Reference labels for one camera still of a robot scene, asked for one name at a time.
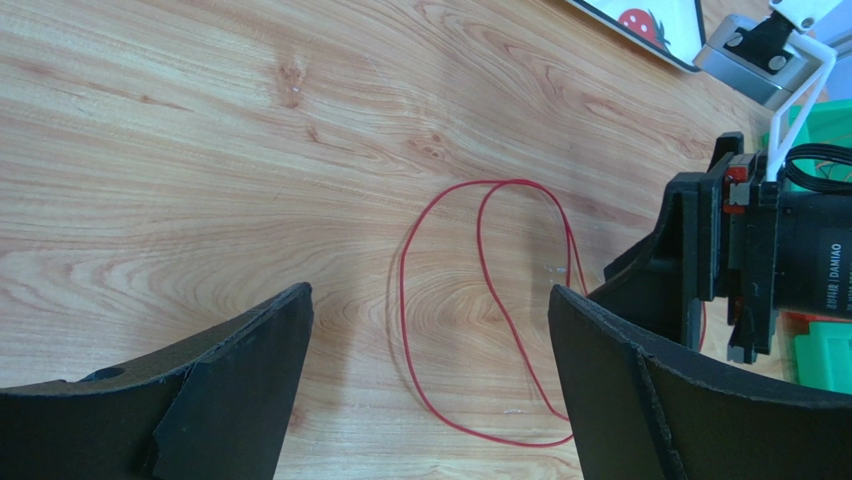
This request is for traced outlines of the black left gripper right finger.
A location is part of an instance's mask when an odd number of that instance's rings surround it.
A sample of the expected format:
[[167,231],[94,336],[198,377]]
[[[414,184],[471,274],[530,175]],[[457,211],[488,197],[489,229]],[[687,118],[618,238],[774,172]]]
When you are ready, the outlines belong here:
[[564,287],[548,322],[587,479],[847,479],[851,398],[761,376]]

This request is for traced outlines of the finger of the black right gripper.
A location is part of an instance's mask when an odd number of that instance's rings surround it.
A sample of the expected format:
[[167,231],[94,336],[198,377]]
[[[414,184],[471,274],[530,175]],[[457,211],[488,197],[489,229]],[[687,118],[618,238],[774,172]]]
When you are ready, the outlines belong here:
[[622,319],[685,347],[701,337],[697,293],[701,175],[680,173],[665,187],[654,229],[604,268],[588,295]]

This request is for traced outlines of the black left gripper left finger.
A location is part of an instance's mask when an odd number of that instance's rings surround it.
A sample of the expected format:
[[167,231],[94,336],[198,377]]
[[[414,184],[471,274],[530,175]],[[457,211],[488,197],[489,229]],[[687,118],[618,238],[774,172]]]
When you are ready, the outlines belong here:
[[311,338],[297,283],[150,354],[1,392],[5,479],[271,479]]

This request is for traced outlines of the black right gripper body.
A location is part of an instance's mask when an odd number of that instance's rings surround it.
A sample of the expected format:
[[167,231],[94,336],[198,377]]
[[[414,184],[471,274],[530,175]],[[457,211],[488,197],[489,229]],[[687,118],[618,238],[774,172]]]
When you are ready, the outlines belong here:
[[709,168],[721,173],[721,286],[732,326],[728,358],[767,355],[780,313],[851,318],[851,179],[803,167],[851,168],[846,146],[793,147],[776,179],[766,154],[747,154],[739,132],[720,136]]

